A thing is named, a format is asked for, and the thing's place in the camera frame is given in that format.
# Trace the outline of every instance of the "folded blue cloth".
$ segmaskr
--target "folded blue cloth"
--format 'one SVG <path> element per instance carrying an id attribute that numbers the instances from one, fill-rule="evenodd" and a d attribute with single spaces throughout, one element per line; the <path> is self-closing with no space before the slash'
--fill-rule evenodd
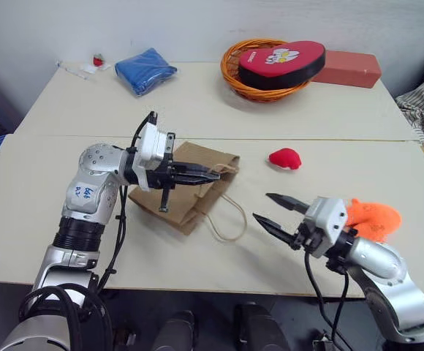
<path id="1" fill-rule="evenodd" d="M 118 77 L 139 97 L 170 78 L 176 70 L 153 48 L 115 65 Z"/>

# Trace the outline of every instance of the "paper bag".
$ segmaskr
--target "paper bag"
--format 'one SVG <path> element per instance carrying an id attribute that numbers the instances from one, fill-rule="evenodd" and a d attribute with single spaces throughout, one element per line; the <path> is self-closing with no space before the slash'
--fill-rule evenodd
<path id="1" fill-rule="evenodd" d="M 202 146 L 185 142 L 174 153 L 173 159 L 178 162 L 191 162 L 204 165 L 220 172 L 223 167 L 218 164 L 237 167 L 239 156 L 226 154 L 220 151 L 204 148 Z M 159 212 L 162 191 L 152 189 L 143 192 L 136 188 L 129 194 L 129 199 L 137 203 L 142 209 L 162 218 L 172 227 L 189 235 L 221 194 L 235 177 L 235 173 L 222 173 L 221 179 L 210 184 L 197 186 L 177 185 L 170 192 L 168 200 L 168 212 Z"/>

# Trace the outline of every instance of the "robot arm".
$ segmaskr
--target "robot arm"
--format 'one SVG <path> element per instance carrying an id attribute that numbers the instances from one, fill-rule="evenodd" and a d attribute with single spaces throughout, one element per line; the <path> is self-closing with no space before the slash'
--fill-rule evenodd
<path id="1" fill-rule="evenodd" d="M 356 238 L 344 231 L 344 201 L 318 197 L 306 205 L 292 197 L 267 194 L 279 205 L 305 218 L 294 235 L 271 220 L 254 214 L 272 235 L 294 250 L 303 247 L 313 257 L 326 256 L 326 266 L 337 273 L 348 271 L 360 285 L 374 319 L 388 340 L 396 344 L 424 344 L 424 294 L 410 279 L 404 259 L 392 247 Z"/>
<path id="2" fill-rule="evenodd" d="M 159 210 L 166 212 L 169 191 L 176 184 L 198 185 L 220 179 L 218 173 L 202 165 L 174 162 L 174 141 L 174 133 L 157 129 L 156 113 L 151 112 L 136 131 L 130 148 L 100 143 L 80 155 L 77 174 L 67 188 L 59 230 L 47 247 L 32 292 L 45 287 L 54 290 L 62 284 L 72 286 L 59 295 L 67 294 L 71 304 L 82 308 L 86 301 L 82 290 L 101 290 L 97 288 L 98 276 L 91 270 L 98 262 L 101 236 L 121 187 L 125 192 L 130 184 L 138 184 L 143 191 L 163 189 Z M 57 302 L 54 294 L 48 294 L 43 302 Z M 67 351 L 73 343 L 70 339 L 65 317 L 40 311 L 24 318 L 0 351 Z"/>

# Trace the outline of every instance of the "wicker basket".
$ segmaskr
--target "wicker basket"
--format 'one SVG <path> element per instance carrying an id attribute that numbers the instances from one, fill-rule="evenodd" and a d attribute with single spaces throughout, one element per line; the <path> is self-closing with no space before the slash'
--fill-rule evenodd
<path id="1" fill-rule="evenodd" d="M 240 61 L 240 55 L 243 52 L 256 48 L 272 48 L 274 46 L 285 43 L 286 42 L 282 40 L 275 39 L 250 39 L 233 45 L 224 54 L 222 62 L 220 63 L 220 69 L 222 70 L 224 79 L 228 82 L 232 89 L 242 97 L 256 102 L 277 101 L 282 97 L 301 90 L 309 84 L 310 80 L 307 80 L 306 82 L 292 88 L 278 90 L 259 90 L 250 86 L 245 86 L 242 84 L 242 82 L 239 81 L 240 78 L 238 76 L 238 62 Z"/>

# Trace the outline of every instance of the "gray floor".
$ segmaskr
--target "gray floor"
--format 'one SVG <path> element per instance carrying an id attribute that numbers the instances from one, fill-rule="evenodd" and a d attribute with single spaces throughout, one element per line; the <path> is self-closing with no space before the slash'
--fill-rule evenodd
<path id="1" fill-rule="evenodd" d="M 17 309 L 30 287 L 0 284 L 0 343 L 17 323 Z M 292 350 L 310 350 L 311 337 L 328 327 L 321 319 L 313 298 L 272 295 L 242 295 L 206 292 L 106 290 L 104 299 L 116 327 L 136 331 L 136 344 L 129 350 L 149 350 L 163 322 L 174 312 L 190 309 L 199 321 L 196 351 L 233 351 L 232 314 L 237 303 L 254 301 L 267 308 L 280 324 Z M 328 303 L 333 316 L 336 303 Z M 96 350 L 97 324 L 84 326 L 87 350 Z M 340 321 L 340 331 L 355 350 L 380 350 L 383 339 L 363 301 L 348 301 Z"/>

